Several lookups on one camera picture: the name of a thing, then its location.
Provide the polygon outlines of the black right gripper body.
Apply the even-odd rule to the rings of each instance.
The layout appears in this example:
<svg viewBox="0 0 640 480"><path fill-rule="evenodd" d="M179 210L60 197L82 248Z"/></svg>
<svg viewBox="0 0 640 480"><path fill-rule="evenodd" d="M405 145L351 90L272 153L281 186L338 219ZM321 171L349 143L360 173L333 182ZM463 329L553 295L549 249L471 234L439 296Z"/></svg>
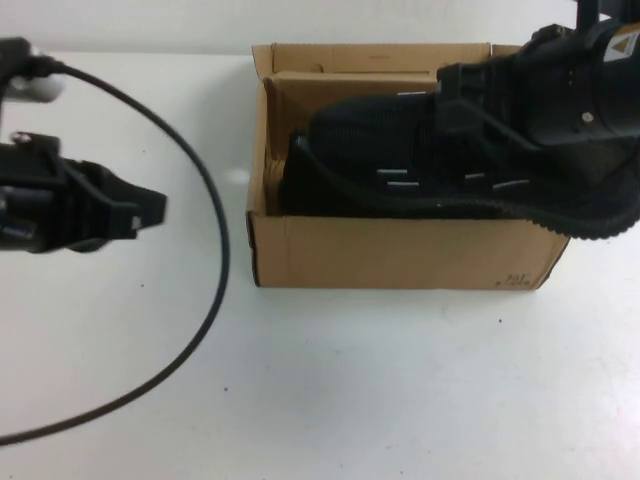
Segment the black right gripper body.
<svg viewBox="0 0 640 480"><path fill-rule="evenodd" d="M457 63L437 72L435 125L441 136L487 139L491 132L528 150L542 143L525 127L527 103L548 77L580 56L581 34L560 25L544 27L524 46L479 63Z"/></svg>

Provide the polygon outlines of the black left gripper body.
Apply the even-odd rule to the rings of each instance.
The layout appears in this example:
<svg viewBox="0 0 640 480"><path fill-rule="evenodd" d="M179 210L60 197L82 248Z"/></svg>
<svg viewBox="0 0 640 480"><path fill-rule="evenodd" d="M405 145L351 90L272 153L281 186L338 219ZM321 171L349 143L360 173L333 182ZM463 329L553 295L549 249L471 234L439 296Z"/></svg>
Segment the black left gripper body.
<svg viewBox="0 0 640 480"><path fill-rule="evenodd" d="M89 163L60 155L58 138L15 132L1 145L1 249L89 251L80 219Z"/></svg>

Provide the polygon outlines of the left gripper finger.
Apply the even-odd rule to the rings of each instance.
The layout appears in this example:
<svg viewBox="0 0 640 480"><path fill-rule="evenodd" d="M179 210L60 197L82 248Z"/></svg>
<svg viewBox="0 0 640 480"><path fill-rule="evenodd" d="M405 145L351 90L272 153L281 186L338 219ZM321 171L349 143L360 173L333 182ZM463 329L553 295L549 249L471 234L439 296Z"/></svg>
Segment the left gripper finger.
<svg viewBox="0 0 640 480"><path fill-rule="evenodd" d="M137 238L126 238L126 239L93 238L93 239L83 240L78 244L75 244L74 251L75 252L98 252L112 245L131 244L134 241L137 241Z"/></svg>
<svg viewBox="0 0 640 480"><path fill-rule="evenodd" d="M91 185L91 235L100 240L135 239L140 230L165 221L168 197L126 182L104 166L81 162L80 171Z"/></svg>

